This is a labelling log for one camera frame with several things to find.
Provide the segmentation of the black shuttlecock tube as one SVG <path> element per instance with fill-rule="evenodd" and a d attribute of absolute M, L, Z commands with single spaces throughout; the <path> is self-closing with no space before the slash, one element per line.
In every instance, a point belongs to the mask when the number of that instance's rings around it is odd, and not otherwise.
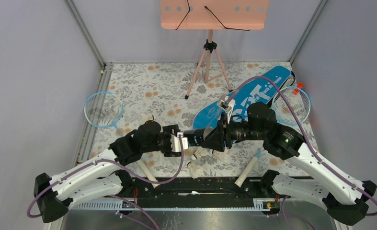
<path fill-rule="evenodd" d="M 187 138 L 189 146 L 202 147 L 212 130 L 211 127 L 186 130 L 183 132 L 183 136 Z"/>

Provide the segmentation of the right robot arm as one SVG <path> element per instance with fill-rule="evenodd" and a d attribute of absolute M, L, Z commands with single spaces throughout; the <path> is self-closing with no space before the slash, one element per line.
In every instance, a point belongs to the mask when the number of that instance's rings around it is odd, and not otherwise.
<path fill-rule="evenodd" d="M 352 226 L 368 216 L 367 201 L 377 185 L 357 180 L 321 156 L 295 129 L 277 122 L 275 112 L 264 103 L 253 103 L 247 109 L 247 121 L 231 122 L 222 114 L 215 128 L 205 128 L 194 138 L 194 144 L 205 149 L 224 151 L 235 141 L 260 140 L 271 155 L 300 167 L 316 181 L 297 180 L 268 170 L 260 180 L 260 191 L 266 197 L 288 195 L 315 204 L 333 219 Z"/>

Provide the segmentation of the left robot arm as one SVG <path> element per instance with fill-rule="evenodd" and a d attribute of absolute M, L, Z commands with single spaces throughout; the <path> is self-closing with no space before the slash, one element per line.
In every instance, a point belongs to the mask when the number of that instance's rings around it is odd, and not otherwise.
<path fill-rule="evenodd" d="M 102 196 L 130 196 L 134 190 L 132 175 L 150 184 L 156 181 L 139 176 L 127 165 L 140 160 L 144 153 L 155 151 L 182 158 L 188 148 L 187 136 L 178 125 L 161 127 L 155 121 L 146 121 L 90 160 L 53 176 L 45 172 L 36 176 L 34 200 L 27 216 L 50 223 L 78 204 Z"/>

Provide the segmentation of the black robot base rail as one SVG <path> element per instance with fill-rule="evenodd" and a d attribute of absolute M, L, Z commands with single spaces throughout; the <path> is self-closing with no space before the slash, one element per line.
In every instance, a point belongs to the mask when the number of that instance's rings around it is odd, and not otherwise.
<path fill-rule="evenodd" d="M 130 198 L 143 208 L 254 208 L 256 201 L 275 202 L 281 198 L 263 188 L 259 177 L 245 179 L 241 186 L 234 177 L 177 178 L 154 187 L 135 179 L 118 197 Z"/>

